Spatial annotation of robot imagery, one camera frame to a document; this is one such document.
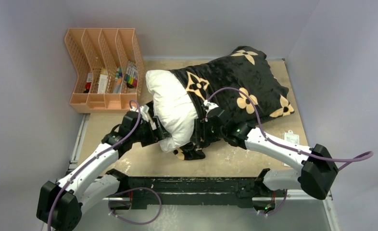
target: desk organizer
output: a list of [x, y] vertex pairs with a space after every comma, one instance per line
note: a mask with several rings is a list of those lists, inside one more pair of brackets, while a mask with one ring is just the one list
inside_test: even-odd
[[[129, 111], [129, 101], [140, 98], [145, 74], [135, 29], [70, 28], [64, 41], [77, 71], [77, 83], [70, 105], [79, 113]], [[128, 61], [137, 66], [137, 86], [128, 88], [123, 80], [121, 92], [113, 93], [116, 71], [122, 68], [124, 78]], [[108, 71], [107, 88], [105, 93], [97, 93], [103, 68]], [[91, 86], [88, 93], [83, 93], [89, 73], [92, 73]]]

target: pillow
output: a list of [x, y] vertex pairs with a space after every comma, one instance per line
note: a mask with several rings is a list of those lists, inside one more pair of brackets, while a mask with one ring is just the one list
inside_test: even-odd
[[148, 91], [153, 95], [154, 114], [172, 137], [159, 141], [162, 151], [171, 152], [188, 143], [193, 121], [198, 118], [195, 106], [182, 84], [170, 71], [148, 71]]
[[203, 101], [223, 87], [237, 88], [252, 100], [232, 90], [218, 93], [211, 100], [237, 123], [247, 121], [257, 125], [251, 103], [256, 105], [262, 123], [294, 113], [286, 98], [289, 89], [272, 75], [266, 54], [252, 47], [237, 47], [231, 54], [206, 64], [149, 71], [146, 80], [153, 95], [154, 113], [172, 134], [160, 142], [164, 152], [190, 142], [194, 119], [206, 116]]

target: black pillowcase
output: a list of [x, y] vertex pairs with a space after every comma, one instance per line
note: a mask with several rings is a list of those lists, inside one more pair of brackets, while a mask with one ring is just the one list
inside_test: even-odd
[[270, 70], [266, 54], [252, 47], [237, 47], [231, 54], [206, 64], [170, 70], [182, 83], [196, 108], [199, 118], [205, 117], [202, 109], [216, 90], [232, 87], [246, 93], [251, 102], [237, 91], [224, 90], [211, 100], [227, 111], [235, 122], [257, 124], [252, 103], [261, 122], [294, 113], [286, 99], [289, 89], [280, 85]]

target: wooden table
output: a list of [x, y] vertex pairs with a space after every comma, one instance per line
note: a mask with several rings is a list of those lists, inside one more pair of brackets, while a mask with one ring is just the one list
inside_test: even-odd
[[[197, 65], [208, 60], [196, 61], [146, 61], [147, 70], [176, 69]], [[295, 113], [263, 124], [264, 130], [282, 138], [283, 132], [292, 130], [300, 136], [300, 144], [307, 145], [301, 117], [291, 88], [290, 79], [283, 60], [270, 61], [271, 71], [278, 81], [290, 89], [287, 96]], [[151, 100], [146, 85], [143, 85], [140, 104]], [[101, 139], [113, 126], [122, 121], [122, 114], [91, 114], [81, 147], [79, 164], [84, 161], [100, 143]], [[133, 145], [116, 163], [108, 169], [116, 168], [129, 176], [189, 176], [189, 177], [256, 177], [263, 168], [287, 169], [288, 167], [267, 155], [231, 147], [224, 141], [212, 143], [204, 149], [203, 160], [182, 161], [173, 153], [163, 153], [158, 144], [142, 148], [139, 143]]]

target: gray wall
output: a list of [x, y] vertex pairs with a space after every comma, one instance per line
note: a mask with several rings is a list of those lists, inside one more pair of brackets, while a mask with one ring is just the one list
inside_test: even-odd
[[321, 0], [287, 59], [310, 145], [367, 150], [332, 188], [344, 230], [378, 230], [378, 0]]
[[286, 57], [319, 0], [67, 0], [81, 27], [134, 27], [144, 58]]
[[0, 230], [36, 231], [40, 187], [62, 176], [81, 115], [64, 1], [0, 0]]

